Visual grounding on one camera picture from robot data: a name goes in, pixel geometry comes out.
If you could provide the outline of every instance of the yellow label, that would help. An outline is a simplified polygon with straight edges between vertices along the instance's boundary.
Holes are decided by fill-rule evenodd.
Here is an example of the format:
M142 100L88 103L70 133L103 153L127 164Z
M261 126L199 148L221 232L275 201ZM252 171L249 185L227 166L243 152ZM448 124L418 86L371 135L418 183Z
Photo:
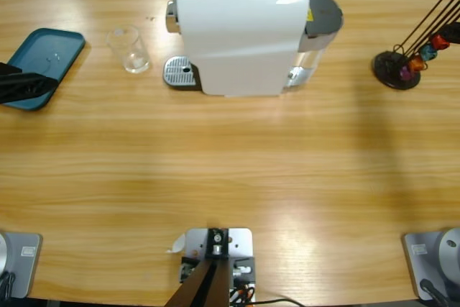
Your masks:
M313 12L311 9L308 9L308 14L307 14L307 22L313 22Z

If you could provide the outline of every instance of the blue tray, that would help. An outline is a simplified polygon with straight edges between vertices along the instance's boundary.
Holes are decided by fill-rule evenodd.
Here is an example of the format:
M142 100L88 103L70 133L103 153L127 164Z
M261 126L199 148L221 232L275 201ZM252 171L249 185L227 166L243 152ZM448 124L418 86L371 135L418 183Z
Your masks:
M78 32L41 28L27 37L8 64L21 68L22 72L39 73L61 82L84 45L85 39ZM4 105L36 111L48 103L53 93Z

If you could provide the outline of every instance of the table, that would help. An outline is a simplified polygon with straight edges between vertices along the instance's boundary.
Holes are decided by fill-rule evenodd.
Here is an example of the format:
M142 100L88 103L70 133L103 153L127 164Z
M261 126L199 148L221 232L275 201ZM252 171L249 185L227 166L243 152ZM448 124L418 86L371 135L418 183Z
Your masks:
M336 0L344 28L310 83L279 97L174 91L183 54L167 0L0 0L0 61L39 27L87 44L43 110L0 109L0 225L44 242L32 296L161 305L189 228L247 226L258 299L308 305L414 298L401 236L460 224L459 48L395 91L371 59L436 0ZM105 43L137 25L152 68Z

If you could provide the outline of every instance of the white paper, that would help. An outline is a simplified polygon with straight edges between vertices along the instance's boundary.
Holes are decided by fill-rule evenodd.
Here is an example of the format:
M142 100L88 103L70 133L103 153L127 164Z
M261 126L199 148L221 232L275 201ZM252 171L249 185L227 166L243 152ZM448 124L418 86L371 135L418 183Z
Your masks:
M179 253L182 252L185 248L185 234L181 234L172 244L172 247L169 248L166 253Z

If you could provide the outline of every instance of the metal grate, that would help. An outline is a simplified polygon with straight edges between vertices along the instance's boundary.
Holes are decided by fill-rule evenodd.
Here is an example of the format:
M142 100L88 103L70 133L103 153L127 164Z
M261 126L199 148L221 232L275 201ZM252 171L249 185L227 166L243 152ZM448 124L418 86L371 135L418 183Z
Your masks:
M165 63L163 79L169 86L196 86L192 65L187 57L172 57Z

